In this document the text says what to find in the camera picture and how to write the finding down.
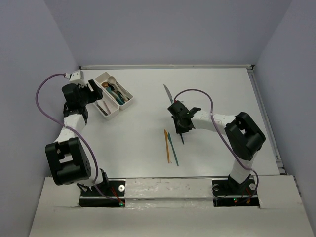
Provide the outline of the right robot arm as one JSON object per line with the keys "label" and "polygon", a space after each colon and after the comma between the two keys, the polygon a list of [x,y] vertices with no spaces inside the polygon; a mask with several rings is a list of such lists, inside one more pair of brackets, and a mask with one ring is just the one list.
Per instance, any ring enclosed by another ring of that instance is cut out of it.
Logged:
{"label": "right robot arm", "polygon": [[220,115],[197,107],[189,110],[180,101],[167,109],[172,115],[177,134],[204,129],[220,136],[235,158],[227,179],[228,190],[234,194],[240,193],[250,177],[253,160],[266,140],[251,116],[245,112],[236,116]]}

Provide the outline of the orange plastic knife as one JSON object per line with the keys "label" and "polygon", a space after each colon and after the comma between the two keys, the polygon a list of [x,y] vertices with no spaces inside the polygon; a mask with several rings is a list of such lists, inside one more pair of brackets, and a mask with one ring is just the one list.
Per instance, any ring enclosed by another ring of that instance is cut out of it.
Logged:
{"label": "orange plastic knife", "polygon": [[168,162],[168,164],[170,164],[170,154],[169,154],[169,147],[168,147],[168,133],[165,129],[164,129],[164,137],[165,137],[167,162]]}

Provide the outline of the white front cover board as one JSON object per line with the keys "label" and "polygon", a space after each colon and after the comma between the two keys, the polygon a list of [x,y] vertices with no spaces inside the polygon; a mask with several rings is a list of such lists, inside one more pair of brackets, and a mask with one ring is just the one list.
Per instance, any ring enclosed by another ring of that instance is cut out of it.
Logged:
{"label": "white front cover board", "polygon": [[210,179],[127,179],[122,208],[79,207],[46,178],[33,237],[312,237],[292,176],[263,176],[258,206],[215,207]]}

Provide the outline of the aluminium rail edge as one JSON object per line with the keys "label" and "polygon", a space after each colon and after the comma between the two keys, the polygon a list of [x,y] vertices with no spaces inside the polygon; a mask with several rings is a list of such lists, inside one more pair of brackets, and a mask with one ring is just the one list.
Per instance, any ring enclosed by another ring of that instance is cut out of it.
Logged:
{"label": "aluminium rail edge", "polygon": [[86,65],[81,70],[127,70],[127,69],[253,69],[249,64],[153,64],[153,65]]}
{"label": "aluminium rail edge", "polygon": [[258,87],[258,84],[257,84],[257,81],[256,81],[256,77],[255,77],[255,74],[254,74],[254,70],[249,68],[249,69],[247,69],[247,73],[248,73],[250,82],[252,84],[252,88],[253,88],[254,94],[256,96],[256,100],[257,100],[257,103],[258,103],[258,106],[259,106],[259,109],[260,109],[261,116],[262,116],[264,124],[265,124],[265,128],[266,128],[266,131],[267,131],[267,134],[268,134],[268,138],[269,138],[270,144],[272,146],[272,150],[273,150],[273,153],[274,153],[274,156],[275,156],[275,159],[276,159],[276,163],[277,163],[277,166],[278,166],[279,173],[280,173],[280,175],[287,175],[287,172],[285,170],[283,161],[281,159],[281,155],[280,155],[278,147],[277,147],[277,143],[276,143],[276,140],[275,140],[275,137],[274,137],[274,133],[273,133],[271,124],[270,124],[270,120],[269,120],[269,117],[268,117],[268,114],[267,114],[267,111],[266,111],[266,108],[265,108],[262,96],[261,96],[260,91],[259,91],[259,87]]}

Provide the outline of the steel knife teal handle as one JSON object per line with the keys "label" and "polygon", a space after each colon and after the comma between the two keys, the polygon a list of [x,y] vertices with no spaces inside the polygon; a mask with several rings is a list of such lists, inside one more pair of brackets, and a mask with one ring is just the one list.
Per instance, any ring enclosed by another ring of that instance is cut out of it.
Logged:
{"label": "steel knife teal handle", "polygon": [[173,100],[173,97],[171,95],[171,92],[169,91],[168,87],[165,84],[163,86],[164,86],[164,89],[166,91],[166,94],[168,96],[170,103],[173,104],[174,100]]}

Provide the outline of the steel knife dark handle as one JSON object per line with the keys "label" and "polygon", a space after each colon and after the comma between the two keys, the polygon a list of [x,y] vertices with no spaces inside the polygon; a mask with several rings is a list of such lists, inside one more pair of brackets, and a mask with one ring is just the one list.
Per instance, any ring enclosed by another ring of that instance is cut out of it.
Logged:
{"label": "steel knife dark handle", "polygon": [[95,102],[95,105],[105,116],[108,116],[106,111],[97,102]]}

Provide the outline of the white container right compartment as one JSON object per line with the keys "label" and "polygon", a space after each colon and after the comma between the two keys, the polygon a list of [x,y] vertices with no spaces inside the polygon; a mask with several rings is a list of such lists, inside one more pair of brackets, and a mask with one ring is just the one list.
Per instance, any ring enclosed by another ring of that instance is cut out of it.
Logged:
{"label": "white container right compartment", "polygon": [[105,72],[94,80],[106,95],[114,99],[120,110],[125,110],[132,104],[134,96],[114,76]]}

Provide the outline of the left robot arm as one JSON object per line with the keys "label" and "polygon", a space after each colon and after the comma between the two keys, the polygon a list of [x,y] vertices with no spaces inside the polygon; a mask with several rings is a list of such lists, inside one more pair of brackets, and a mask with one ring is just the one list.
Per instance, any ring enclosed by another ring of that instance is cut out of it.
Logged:
{"label": "left robot arm", "polygon": [[102,89],[89,80],[86,85],[67,84],[62,92],[66,100],[62,130],[57,139],[45,147],[51,176],[56,185],[78,183],[85,188],[92,186],[98,195],[104,195],[109,190],[109,179],[98,167],[95,155],[86,154],[84,147],[90,152],[92,149],[80,134],[87,125],[86,105],[101,100]]}

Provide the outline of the steel knife pink handle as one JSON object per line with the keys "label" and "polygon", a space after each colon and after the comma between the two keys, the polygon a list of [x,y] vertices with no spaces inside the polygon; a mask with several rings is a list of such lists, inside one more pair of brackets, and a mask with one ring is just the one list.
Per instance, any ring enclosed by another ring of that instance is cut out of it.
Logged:
{"label": "steel knife pink handle", "polygon": [[107,114],[110,115],[111,114],[111,110],[109,109],[108,105],[106,104],[106,102],[104,100],[102,102],[103,102],[104,107],[105,107],[105,109],[107,111]]}

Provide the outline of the white container compartment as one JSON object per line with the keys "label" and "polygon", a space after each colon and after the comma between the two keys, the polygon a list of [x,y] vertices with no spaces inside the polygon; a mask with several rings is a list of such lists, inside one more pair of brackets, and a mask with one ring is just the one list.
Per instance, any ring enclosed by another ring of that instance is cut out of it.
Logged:
{"label": "white container compartment", "polygon": [[132,104],[134,96],[114,76],[105,72],[94,80],[106,95],[114,99],[120,110],[125,110]]}
{"label": "white container compartment", "polygon": [[102,89],[103,95],[102,99],[94,102],[94,106],[99,110],[105,120],[112,120],[119,114],[119,104],[116,102],[114,97],[112,97],[111,94],[101,86],[100,83],[98,83],[95,79],[93,81],[100,89]]}

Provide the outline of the beige plastic spoon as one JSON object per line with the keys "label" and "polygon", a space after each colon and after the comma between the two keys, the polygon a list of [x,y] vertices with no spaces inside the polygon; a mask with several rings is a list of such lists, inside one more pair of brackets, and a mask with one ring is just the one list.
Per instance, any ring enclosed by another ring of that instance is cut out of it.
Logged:
{"label": "beige plastic spoon", "polygon": [[119,87],[117,85],[117,81],[116,81],[116,79],[113,76],[110,76],[108,78],[108,84],[113,85],[115,89],[119,90]]}

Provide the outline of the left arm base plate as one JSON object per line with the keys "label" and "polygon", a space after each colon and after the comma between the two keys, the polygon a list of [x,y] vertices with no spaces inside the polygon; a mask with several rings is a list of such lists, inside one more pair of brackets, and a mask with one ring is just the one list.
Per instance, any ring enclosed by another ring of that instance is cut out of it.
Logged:
{"label": "left arm base plate", "polygon": [[110,179],[108,183],[97,184],[96,187],[101,193],[94,186],[77,184],[77,187],[80,189],[80,207],[125,207],[125,179]]}

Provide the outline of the steel spoon teal handle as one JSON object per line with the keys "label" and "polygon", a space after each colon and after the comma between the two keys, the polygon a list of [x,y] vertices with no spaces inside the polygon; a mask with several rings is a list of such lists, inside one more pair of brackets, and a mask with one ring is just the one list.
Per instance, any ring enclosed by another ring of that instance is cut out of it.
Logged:
{"label": "steel spoon teal handle", "polygon": [[112,88],[112,92],[122,101],[124,104],[126,101],[122,98],[121,94],[118,92],[117,89],[114,88],[113,85],[109,84],[109,86]]}

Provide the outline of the white container left compartment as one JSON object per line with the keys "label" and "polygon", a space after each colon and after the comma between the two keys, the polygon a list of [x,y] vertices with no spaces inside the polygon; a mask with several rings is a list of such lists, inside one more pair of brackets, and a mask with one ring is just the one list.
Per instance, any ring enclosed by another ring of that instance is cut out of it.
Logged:
{"label": "white container left compartment", "polygon": [[111,94],[101,86],[100,83],[98,83],[95,79],[93,81],[100,89],[102,89],[103,95],[102,99],[94,102],[94,106],[99,110],[105,120],[112,120],[119,114],[119,104],[116,102],[114,97],[112,97]]}

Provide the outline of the copper spoon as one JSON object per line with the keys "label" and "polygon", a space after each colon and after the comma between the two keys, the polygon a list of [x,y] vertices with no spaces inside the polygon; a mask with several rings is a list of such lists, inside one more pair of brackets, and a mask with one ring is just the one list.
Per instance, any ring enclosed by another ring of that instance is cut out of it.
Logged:
{"label": "copper spoon", "polygon": [[101,85],[107,92],[111,92],[112,91],[112,88],[109,86],[109,84],[106,81],[103,82]]}

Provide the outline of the teal plastic knife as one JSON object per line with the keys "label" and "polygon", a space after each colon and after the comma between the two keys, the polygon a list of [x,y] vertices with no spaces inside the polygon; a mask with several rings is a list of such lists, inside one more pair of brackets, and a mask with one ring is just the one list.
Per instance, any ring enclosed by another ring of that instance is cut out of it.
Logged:
{"label": "teal plastic knife", "polygon": [[172,152],[173,152],[173,155],[174,155],[174,158],[175,158],[176,165],[179,166],[178,158],[177,158],[177,155],[176,155],[173,143],[172,143],[171,135],[170,135],[169,132],[167,133],[167,137],[168,137],[168,140],[169,140],[169,142],[171,144],[171,148],[172,148]]}

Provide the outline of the black spoon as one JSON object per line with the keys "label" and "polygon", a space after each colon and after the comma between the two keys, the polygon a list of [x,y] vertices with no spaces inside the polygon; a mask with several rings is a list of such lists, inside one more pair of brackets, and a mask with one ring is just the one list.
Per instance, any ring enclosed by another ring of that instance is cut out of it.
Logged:
{"label": "black spoon", "polygon": [[125,101],[129,101],[130,99],[127,97],[127,95],[122,91],[122,90],[118,90],[118,92],[121,94],[122,98],[125,100]]}

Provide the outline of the aluminium rail back edge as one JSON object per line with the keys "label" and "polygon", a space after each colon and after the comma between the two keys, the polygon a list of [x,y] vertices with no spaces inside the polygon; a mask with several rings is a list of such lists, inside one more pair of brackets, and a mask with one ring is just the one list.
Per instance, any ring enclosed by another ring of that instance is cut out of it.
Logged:
{"label": "aluminium rail back edge", "polygon": [[249,64],[153,64],[153,65],[86,65],[81,70],[127,70],[127,69],[253,69]]}

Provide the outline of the aluminium rail right edge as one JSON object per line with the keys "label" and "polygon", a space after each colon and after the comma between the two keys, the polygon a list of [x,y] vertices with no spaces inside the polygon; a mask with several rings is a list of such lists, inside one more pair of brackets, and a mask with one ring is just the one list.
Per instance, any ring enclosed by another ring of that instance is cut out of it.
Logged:
{"label": "aluminium rail right edge", "polygon": [[265,128],[266,128],[266,131],[267,131],[267,134],[268,134],[268,138],[269,138],[270,144],[272,146],[272,150],[273,150],[273,153],[274,153],[274,156],[275,156],[275,159],[276,159],[276,163],[277,163],[277,166],[278,166],[279,173],[280,173],[280,175],[287,175],[287,172],[285,170],[283,161],[281,159],[281,155],[280,155],[278,147],[277,147],[277,143],[276,143],[276,140],[275,140],[275,137],[274,137],[274,133],[273,133],[271,124],[270,124],[270,120],[269,120],[269,117],[268,117],[268,114],[267,114],[267,111],[266,111],[266,108],[265,108],[262,96],[261,96],[260,91],[259,91],[259,87],[258,87],[258,84],[257,84],[257,81],[256,81],[256,77],[255,77],[255,74],[254,74],[254,70],[249,68],[249,69],[247,69],[247,73],[248,73],[250,82],[252,84],[252,88],[253,88],[254,94],[256,96],[256,100],[257,100],[257,103],[258,103],[258,106],[259,106],[259,109],[260,109],[261,116],[262,116],[264,124],[265,124]]}

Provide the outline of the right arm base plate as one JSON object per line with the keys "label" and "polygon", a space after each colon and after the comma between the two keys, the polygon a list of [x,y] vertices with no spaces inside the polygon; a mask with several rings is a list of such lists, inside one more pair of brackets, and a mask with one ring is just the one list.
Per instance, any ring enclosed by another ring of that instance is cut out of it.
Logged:
{"label": "right arm base plate", "polygon": [[213,204],[215,207],[259,207],[259,199],[255,191],[255,181],[248,179],[241,187],[231,187],[228,179],[212,180]]}

